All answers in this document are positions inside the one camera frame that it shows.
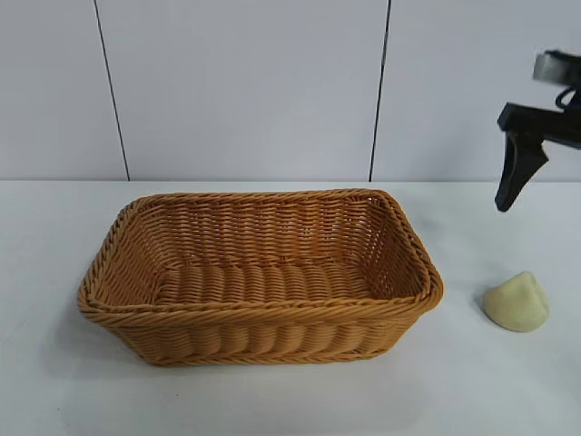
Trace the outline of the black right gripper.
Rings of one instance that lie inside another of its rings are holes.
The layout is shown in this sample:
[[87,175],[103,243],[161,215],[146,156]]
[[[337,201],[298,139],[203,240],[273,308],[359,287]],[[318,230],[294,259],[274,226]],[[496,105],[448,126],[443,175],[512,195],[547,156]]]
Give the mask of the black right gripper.
[[497,119],[505,132],[505,160],[495,204],[507,212],[535,173],[548,162],[542,143],[580,149],[580,110],[553,111],[507,103]]

